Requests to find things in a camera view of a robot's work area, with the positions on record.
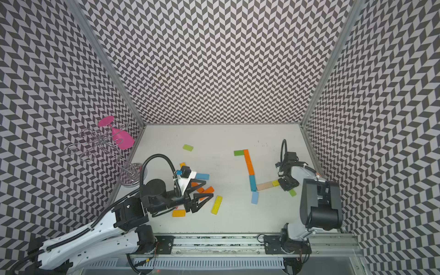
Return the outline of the tan wooden block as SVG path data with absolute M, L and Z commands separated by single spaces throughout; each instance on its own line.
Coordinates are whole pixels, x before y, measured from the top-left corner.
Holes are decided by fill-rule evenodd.
M 262 190 L 273 188 L 274 185 L 272 182 L 266 182 L 266 183 L 258 184 L 256 187 L 257 187 L 257 191 L 262 191 Z

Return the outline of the teal block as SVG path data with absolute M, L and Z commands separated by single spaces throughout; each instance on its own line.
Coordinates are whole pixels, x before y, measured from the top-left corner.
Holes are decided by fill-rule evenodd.
M 249 176 L 249 182 L 250 182 L 250 189 L 252 192 L 257 192 L 257 184 L 256 184 L 256 178 L 255 175 Z

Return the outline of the pale blue block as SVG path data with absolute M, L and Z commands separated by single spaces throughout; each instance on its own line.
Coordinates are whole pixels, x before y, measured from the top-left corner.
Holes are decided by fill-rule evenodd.
M 253 204 L 253 205 L 257 205 L 258 202 L 259 202 L 259 192 L 257 192 L 257 191 L 252 191 L 251 204 Z

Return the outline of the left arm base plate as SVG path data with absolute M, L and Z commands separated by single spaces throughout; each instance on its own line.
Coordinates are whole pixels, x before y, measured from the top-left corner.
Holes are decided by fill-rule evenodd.
M 174 236 L 156 236 L 154 243 L 139 245 L 136 255 L 170 255 L 174 246 Z

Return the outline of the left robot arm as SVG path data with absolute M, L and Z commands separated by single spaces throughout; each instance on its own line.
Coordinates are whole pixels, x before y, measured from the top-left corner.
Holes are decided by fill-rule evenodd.
M 158 240 L 150 218 L 156 218 L 184 206 L 186 212 L 196 213 L 213 198 L 212 193 L 198 193 L 205 181 L 197 180 L 196 187 L 189 179 L 183 186 L 175 182 L 167 191 L 165 182 L 153 179 L 126 198 L 116 201 L 96 221 L 54 239 L 39 237 L 30 242 L 27 256 L 15 263 L 8 275 L 14 275 L 28 261 L 27 275 L 67 275 L 93 262 L 121 254 L 155 253 Z

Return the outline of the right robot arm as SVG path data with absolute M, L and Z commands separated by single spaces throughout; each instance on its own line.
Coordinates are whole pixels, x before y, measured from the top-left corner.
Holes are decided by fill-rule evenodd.
M 324 179 L 314 168 L 300 161 L 295 152 L 283 150 L 276 167 L 278 183 L 284 191 L 301 187 L 300 221 L 286 223 L 281 229 L 281 249 L 287 254 L 307 253 L 310 235 L 341 228 L 339 184 Z

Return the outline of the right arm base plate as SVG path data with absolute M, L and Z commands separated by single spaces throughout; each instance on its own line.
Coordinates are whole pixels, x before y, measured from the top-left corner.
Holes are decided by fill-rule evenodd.
M 258 238 L 258 240 L 262 241 L 266 254 L 305 255 L 312 253 L 311 246 L 306 241 L 293 240 L 290 238 L 284 240 L 280 236 L 267 236 L 267 235 L 264 235 L 262 238 Z

